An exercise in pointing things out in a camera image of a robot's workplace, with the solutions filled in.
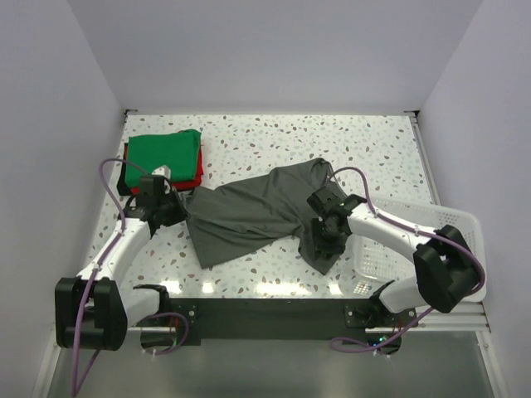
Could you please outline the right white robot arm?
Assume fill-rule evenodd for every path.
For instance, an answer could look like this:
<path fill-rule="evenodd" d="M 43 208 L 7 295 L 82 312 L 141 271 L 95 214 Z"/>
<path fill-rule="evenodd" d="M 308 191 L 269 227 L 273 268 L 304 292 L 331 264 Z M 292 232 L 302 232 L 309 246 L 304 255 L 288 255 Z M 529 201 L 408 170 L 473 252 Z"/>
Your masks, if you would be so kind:
<path fill-rule="evenodd" d="M 378 325 L 387 326 L 401 311 L 422 305 L 449 313 L 485 285 L 483 266 L 454 226 L 419 226 L 354 197 L 308 203 L 316 214 L 309 262 L 321 274 L 329 272 L 352 235 L 374 240 L 413 264 L 413 277 L 387 282 L 371 296 L 369 314 Z"/>

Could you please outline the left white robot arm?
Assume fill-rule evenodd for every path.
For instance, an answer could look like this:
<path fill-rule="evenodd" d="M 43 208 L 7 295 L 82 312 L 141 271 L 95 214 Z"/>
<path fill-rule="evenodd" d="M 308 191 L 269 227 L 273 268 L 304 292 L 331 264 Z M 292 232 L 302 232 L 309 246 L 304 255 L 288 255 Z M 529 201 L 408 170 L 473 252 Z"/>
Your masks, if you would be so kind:
<path fill-rule="evenodd" d="M 63 348 L 116 351 L 128 329 L 144 319 L 165 324 L 172 315 L 169 293 L 160 284 L 121 286 L 140 251 L 161 227 L 186 220 L 175 192 L 138 194 L 126 203 L 110 239 L 77 276 L 55 287 L 56 342 Z"/>

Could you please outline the grey t-shirt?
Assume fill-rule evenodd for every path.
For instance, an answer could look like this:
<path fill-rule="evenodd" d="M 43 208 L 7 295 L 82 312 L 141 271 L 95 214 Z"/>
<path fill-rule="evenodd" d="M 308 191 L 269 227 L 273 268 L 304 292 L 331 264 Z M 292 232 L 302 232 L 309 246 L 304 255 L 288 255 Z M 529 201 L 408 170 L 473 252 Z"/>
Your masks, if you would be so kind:
<path fill-rule="evenodd" d="M 184 206 L 200 266 L 221 265 L 278 239 L 295 236 L 304 261 L 327 274 L 340 255 L 314 257 L 311 220 L 317 215 L 307 199 L 321 187 L 345 197 L 338 184 L 329 180 L 331 174 L 331 164 L 316 158 L 215 189 L 194 189 L 185 196 Z"/>

